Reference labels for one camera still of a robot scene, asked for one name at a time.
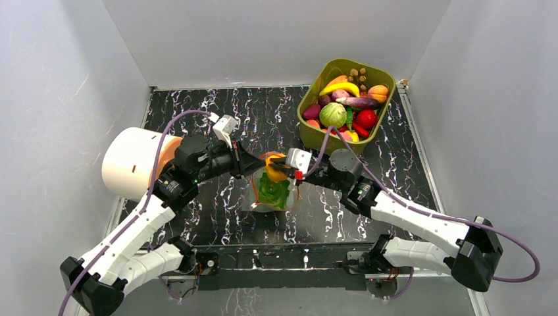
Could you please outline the clear zip top bag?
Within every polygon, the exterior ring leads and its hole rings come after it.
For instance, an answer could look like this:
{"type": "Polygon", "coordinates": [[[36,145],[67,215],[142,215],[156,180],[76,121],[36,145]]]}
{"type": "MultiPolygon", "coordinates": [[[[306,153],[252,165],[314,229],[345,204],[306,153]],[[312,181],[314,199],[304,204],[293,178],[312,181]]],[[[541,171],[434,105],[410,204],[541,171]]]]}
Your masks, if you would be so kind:
{"type": "Polygon", "coordinates": [[[264,167],[250,176],[242,207],[259,213],[289,211],[299,200],[299,188],[292,179],[278,176],[278,172],[267,171],[264,167]]]}

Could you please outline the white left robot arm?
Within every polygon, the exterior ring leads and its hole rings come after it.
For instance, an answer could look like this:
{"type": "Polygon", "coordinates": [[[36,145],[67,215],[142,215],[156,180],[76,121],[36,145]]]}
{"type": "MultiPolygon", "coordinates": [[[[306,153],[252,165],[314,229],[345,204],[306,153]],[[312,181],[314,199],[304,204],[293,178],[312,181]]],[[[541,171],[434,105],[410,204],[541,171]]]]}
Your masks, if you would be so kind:
{"type": "Polygon", "coordinates": [[[181,138],[127,128],[109,146],[102,178],[136,208],[100,243],[60,266],[66,295],[90,315],[114,313],[139,286],[169,271],[195,269],[195,248],[177,238],[149,253],[136,252],[199,193],[200,183],[223,174],[241,178],[265,162],[225,138],[208,146],[201,135],[181,138]]]}

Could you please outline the green lettuce toy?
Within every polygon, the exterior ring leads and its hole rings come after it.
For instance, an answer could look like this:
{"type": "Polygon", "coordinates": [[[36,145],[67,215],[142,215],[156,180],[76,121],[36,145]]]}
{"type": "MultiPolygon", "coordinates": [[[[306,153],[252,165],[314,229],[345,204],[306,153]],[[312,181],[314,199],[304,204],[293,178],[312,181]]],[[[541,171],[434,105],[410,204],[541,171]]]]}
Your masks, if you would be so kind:
{"type": "Polygon", "coordinates": [[[271,181],[264,172],[257,186],[257,201],[277,209],[284,209],[290,195],[290,181],[271,181]]]}

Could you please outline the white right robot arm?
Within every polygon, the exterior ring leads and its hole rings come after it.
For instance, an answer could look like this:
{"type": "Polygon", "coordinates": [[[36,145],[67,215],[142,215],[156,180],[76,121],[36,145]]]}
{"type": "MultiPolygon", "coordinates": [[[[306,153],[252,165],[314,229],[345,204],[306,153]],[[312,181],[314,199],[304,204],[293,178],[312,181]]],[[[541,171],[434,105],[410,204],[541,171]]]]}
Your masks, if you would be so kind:
{"type": "Polygon", "coordinates": [[[347,149],[337,149],[314,173],[305,176],[311,154],[291,149],[286,157],[270,158],[268,171],[278,171],[296,182],[307,182],[341,192],[341,204],[350,212],[398,226],[420,237],[404,240],[390,234],[378,237],[362,254],[347,254],[344,266],[353,274],[387,273],[416,267],[452,276],[459,284],[487,292],[503,254],[492,224],[483,217],[472,223],[446,217],[402,198],[367,174],[347,149]]]}

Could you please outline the yellow bell pepper toy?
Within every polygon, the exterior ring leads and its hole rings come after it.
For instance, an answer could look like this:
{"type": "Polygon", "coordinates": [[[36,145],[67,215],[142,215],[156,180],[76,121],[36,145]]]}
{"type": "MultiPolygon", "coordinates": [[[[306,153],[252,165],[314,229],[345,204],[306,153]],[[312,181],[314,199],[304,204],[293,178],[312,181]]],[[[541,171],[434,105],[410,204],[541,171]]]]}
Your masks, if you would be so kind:
{"type": "Polygon", "coordinates": [[[268,152],[265,153],[263,157],[265,158],[265,163],[266,163],[265,172],[271,181],[281,182],[288,179],[288,177],[282,171],[279,171],[278,169],[272,166],[273,165],[272,159],[284,158],[285,155],[283,153],[268,152]]]}

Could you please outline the pink sweet potato toy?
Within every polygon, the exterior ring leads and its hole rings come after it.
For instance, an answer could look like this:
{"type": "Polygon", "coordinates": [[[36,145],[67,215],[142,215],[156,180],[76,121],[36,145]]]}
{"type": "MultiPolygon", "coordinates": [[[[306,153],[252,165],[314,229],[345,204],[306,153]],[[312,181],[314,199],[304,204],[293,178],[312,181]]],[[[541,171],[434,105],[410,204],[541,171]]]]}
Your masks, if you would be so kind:
{"type": "Polygon", "coordinates": [[[331,100],[336,101],[339,98],[351,97],[351,94],[345,90],[337,89],[331,93],[331,100]]]}

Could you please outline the brown nuts cluster toy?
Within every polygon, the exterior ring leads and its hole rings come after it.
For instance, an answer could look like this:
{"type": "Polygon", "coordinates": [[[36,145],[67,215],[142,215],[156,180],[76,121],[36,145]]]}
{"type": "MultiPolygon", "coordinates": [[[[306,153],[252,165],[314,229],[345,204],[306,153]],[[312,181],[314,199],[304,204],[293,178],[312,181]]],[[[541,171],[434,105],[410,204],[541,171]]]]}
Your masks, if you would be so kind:
{"type": "Polygon", "coordinates": [[[365,68],[360,68],[360,69],[352,68],[349,71],[349,74],[347,75],[347,81],[358,86],[361,92],[363,91],[367,92],[368,85],[366,83],[367,77],[365,76],[365,74],[366,74],[365,68]]]}

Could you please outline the orange pumpkin toy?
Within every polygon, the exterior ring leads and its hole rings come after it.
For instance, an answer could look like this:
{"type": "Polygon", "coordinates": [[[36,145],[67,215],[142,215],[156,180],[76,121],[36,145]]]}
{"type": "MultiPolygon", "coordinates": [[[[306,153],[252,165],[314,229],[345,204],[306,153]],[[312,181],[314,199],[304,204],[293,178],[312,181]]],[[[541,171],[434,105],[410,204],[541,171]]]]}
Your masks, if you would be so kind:
{"type": "Polygon", "coordinates": [[[377,100],[379,103],[385,103],[389,96],[389,93],[390,91],[387,86],[376,85],[368,90],[367,96],[371,99],[377,100]]]}

